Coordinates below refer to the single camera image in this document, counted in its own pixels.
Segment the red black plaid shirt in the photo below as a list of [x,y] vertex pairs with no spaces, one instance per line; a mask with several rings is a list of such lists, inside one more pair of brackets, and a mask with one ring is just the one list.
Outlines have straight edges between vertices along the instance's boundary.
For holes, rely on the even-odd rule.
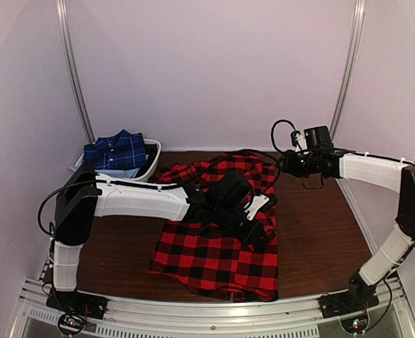
[[[205,187],[235,170],[259,193],[275,191],[275,166],[252,153],[205,161],[173,164],[158,170],[156,183],[184,182],[192,177]],[[216,224],[164,224],[152,252],[149,272],[166,275],[201,296],[224,301],[275,301],[278,299],[278,236],[276,209],[258,212],[270,242],[264,247],[244,245],[222,233]]]

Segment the white plastic basin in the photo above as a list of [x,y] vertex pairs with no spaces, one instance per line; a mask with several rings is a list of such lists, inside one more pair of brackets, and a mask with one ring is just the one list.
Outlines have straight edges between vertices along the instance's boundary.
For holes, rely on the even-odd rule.
[[138,182],[147,182],[148,179],[155,173],[158,164],[159,156],[161,155],[161,143],[153,139],[145,139],[145,152],[147,163],[145,166],[140,168],[140,173],[137,177],[129,179]]

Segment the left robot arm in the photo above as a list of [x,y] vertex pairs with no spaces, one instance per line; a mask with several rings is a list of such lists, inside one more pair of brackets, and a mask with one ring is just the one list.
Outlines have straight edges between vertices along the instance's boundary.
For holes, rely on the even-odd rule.
[[263,244],[266,234],[256,220],[271,203],[253,192],[246,179],[228,172],[219,182],[201,188],[192,183],[153,184],[115,180],[90,174],[73,175],[56,197],[53,286],[55,300],[69,313],[79,311],[83,298],[77,288],[80,252],[95,217],[127,215],[182,223],[213,223],[243,244]]

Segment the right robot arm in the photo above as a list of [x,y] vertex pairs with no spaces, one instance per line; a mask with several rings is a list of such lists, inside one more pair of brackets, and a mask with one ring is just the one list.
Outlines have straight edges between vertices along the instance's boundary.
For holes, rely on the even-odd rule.
[[369,288],[395,271],[415,247],[415,162],[344,149],[288,150],[281,170],[299,178],[319,174],[350,188],[348,199],[355,210],[370,212],[364,220],[389,225],[371,227],[379,248],[349,279],[343,295],[347,310],[359,310],[369,299]]

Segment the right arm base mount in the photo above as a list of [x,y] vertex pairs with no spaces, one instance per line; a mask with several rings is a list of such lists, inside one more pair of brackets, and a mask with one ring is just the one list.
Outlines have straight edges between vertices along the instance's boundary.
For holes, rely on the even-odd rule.
[[364,311],[379,304],[376,296],[377,284],[367,284],[359,272],[349,279],[348,289],[336,294],[325,293],[318,298],[323,318],[347,315]]

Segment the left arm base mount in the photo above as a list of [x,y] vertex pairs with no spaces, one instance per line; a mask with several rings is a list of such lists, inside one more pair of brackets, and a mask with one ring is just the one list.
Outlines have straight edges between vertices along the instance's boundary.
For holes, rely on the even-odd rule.
[[47,307],[84,318],[104,318],[108,304],[108,299],[104,296],[79,291],[58,292],[50,282],[42,285],[42,291],[47,295]]

